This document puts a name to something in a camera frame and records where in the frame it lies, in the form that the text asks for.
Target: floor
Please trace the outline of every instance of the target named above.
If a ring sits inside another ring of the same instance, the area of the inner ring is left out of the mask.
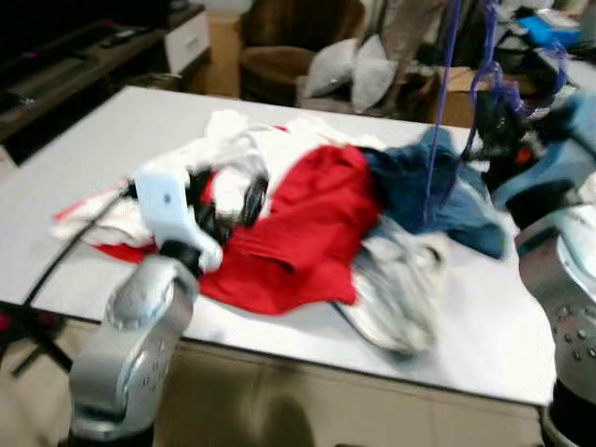
[[[69,322],[71,355],[91,327]],[[0,372],[0,445],[55,447],[68,432],[67,376],[46,357],[18,380],[31,352],[13,346]],[[156,424],[158,447],[535,447],[534,408],[182,343]]]

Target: gray pillow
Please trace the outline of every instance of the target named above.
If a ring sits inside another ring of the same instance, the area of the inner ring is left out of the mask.
[[[387,60],[379,35],[373,35],[356,55],[352,85],[354,112],[362,114],[381,101],[397,70],[398,63]]]
[[[331,93],[352,79],[357,39],[346,39],[322,49],[308,69],[306,98]]]

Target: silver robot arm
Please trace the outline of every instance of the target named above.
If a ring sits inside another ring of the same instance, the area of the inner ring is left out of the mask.
[[[71,370],[74,435],[106,442],[153,424],[197,292],[186,266],[159,255],[145,259],[118,289]]]
[[[238,216],[220,222],[199,203],[210,171],[191,176],[187,191],[169,175],[136,179],[145,223],[159,254],[147,257],[109,300],[100,328],[74,360],[69,446],[151,446],[153,425],[176,344],[192,316],[197,277],[215,270],[233,224],[252,226],[268,180],[257,176]],[[194,187],[193,182],[200,184]]]
[[[593,445],[596,409],[596,207],[577,205],[533,223],[516,238],[520,275],[544,308],[555,342],[557,384],[543,412],[554,446]]]

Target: blue object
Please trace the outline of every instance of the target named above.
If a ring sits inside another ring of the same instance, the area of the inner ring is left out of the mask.
[[[513,197],[539,184],[568,180],[579,188],[596,170],[596,94],[578,91],[551,113],[558,115],[558,125],[565,129],[567,138],[550,144],[535,165],[493,191],[497,209],[505,210]]]
[[[558,40],[565,48],[579,43],[581,32],[578,30],[557,30],[537,16],[519,19],[518,23],[530,33],[535,44],[551,47]]]
[[[385,213],[412,234],[443,231],[480,253],[501,258],[506,234],[488,199],[480,174],[464,165],[453,150],[451,134],[439,129],[437,156],[428,196],[425,219],[426,177],[429,169],[433,129],[422,140],[386,152],[366,149],[372,176],[386,201]],[[445,191],[452,187],[445,200]]]
[[[447,47],[447,55],[445,56],[445,68],[443,72],[443,82],[440,86],[439,92],[439,110],[437,111],[437,119],[435,120],[435,128],[432,135],[432,146],[430,148],[430,168],[427,170],[426,178],[426,193],[423,208],[423,219],[426,220],[429,214],[429,198],[430,185],[432,184],[432,175],[434,173],[435,159],[437,157],[437,143],[439,136],[440,124],[443,122],[443,113],[445,111],[445,101],[447,100],[447,82],[449,80],[449,70],[454,60],[455,41],[457,40],[457,27],[459,26],[459,14],[461,10],[461,0],[455,0],[454,11],[452,14],[451,24],[449,25],[449,46]]]

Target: fabric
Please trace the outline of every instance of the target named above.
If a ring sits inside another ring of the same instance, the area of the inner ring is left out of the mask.
[[[354,66],[352,107],[362,114],[385,96],[398,70],[398,64],[388,61],[378,34],[359,49]]]
[[[346,39],[322,49],[308,69],[307,98],[323,96],[352,80],[358,39]]]
[[[238,229],[201,292],[263,314],[356,299],[350,263],[380,207],[366,159],[352,147],[322,146],[279,186],[271,215]]]
[[[437,339],[446,270],[443,235],[413,236],[384,216],[352,263],[356,303],[337,306],[375,345],[419,355]]]
[[[12,318],[3,312],[0,312],[0,333],[7,331],[10,328],[11,323]]]
[[[218,111],[211,115],[204,135],[181,149],[144,163],[135,173],[144,169],[165,170],[185,181],[186,166],[196,168],[205,163],[210,166],[219,163],[221,166],[211,182],[210,196],[214,198],[217,211],[227,214],[241,208],[248,177],[266,167],[269,187],[262,211],[262,216],[266,216],[279,184],[309,151],[325,144],[386,147],[372,135],[351,137],[308,114],[299,114],[283,128],[274,128],[251,124],[246,116],[234,111]],[[117,187],[110,188],[60,212],[50,228],[51,234],[69,239],[97,215],[116,191]],[[138,203],[132,199],[119,202],[83,240],[110,256],[132,263],[139,263],[145,255],[156,251],[152,233],[142,221]]]
[[[446,129],[440,129],[439,133],[430,188],[430,213],[425,221],[431,144],[432,129],[429,129],[417,144],[391,148],[384,153],[366,151],[372,175],[385,196],[387,213],[412,234],[444,231],[453,240],[480,253],[501,258],[506,247],[505,230],[477,171],[463,166],[454,182],[458,156]],[[453,191],[445,197],[452,184]]]

